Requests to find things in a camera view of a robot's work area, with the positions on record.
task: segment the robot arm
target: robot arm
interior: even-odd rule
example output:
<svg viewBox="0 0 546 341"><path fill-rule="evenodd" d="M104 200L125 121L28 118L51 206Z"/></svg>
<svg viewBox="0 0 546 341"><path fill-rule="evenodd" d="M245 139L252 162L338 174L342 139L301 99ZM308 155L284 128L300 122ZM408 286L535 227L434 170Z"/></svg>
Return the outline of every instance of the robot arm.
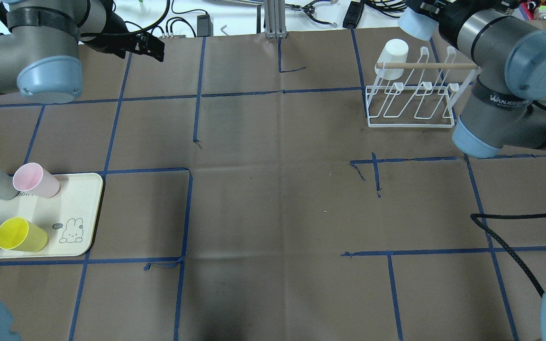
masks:
<svg viewBox="0 0 546 341"><path fill-rule="evenodd" d="M503 145L546 150L546 107L535 102L546 97L546 31L501 13L517 2L407 4L399 21L403 30L429 39L438 26L446 41L482 68L453 134L457 147L481 158Z"/></svg>
<svg viewBox="0 0 546 341"><path fill-rule="evenodd" d="M128 32L112 0L2 0L9 35L0 35L0 95L68 103L82 94L78 41L107 54L148 54L163 61L164 43Z"/></svg>

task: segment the pink cup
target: pink cup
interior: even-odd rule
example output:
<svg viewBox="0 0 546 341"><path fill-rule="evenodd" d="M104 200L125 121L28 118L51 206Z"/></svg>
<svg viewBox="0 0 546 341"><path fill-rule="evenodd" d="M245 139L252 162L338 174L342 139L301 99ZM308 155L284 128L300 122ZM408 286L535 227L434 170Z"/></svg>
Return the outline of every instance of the pink cup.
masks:
<svg viewBox="0 0 546 341"><path fill-rule="evenodd" d="M44 198L51 198L60 190L58 179L35 162L22 165L14 174L12 183L21 192Z"/></svg>

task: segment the cartoon rabbit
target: cartoon rabbit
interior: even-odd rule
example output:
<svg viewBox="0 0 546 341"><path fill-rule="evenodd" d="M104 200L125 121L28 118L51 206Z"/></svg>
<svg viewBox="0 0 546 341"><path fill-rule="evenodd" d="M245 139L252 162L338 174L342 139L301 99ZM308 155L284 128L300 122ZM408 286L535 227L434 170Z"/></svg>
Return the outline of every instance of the cartoon rabbit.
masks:
<svg viewBox="0 0 546 341"><path fill-rule="evenodd" d="M83 241L83 219L69 219L64 226L63 237L60 242L81 242Z"/></svg>

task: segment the yellow cup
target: yellow cup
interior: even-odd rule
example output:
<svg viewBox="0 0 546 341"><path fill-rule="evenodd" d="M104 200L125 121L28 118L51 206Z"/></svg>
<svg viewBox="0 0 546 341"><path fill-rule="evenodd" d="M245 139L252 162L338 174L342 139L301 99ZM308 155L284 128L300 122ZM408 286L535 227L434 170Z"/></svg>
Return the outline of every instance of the yellow cup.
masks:
<svg viewBox="0 0 546 341"><path fill-rule="evenodd" d="M47 244L47 233L37 225L18 216L0 226L0 248L37 252Z"/></svg>

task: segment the dish drying rack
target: dish drying rack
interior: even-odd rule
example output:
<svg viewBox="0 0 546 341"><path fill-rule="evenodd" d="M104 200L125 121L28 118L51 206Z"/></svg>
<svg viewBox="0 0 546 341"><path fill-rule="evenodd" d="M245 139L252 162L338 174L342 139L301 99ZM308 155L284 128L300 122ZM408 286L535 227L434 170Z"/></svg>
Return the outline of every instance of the dish drying rack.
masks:
<svg viewBox="0 0 546 341"><path fill-rule="evenodd" d="M421 128L452 128L455 125L453 107L464 89L469 86L479 67L472 63L455 63L456 49L448 46L446 60L443 63L429 63L429 49L420 48L420 57L416 63L378 63L378 72L374 84L366 86L366 117L368 127L421 127ZM409 71L404 81L390 81L381 77L385 69L404 69ZM435 82L423 80L426 70L437 70ZM448 84L448 76L452 70L471 70L462 84ZM402 100L400 95L408 98ZM381 104L378 112L370 112L372 103ZM425 107L434 108L431 112ZM436 115L438 109L444 108ZM412 118L407 117L414 110Z"/></svg>

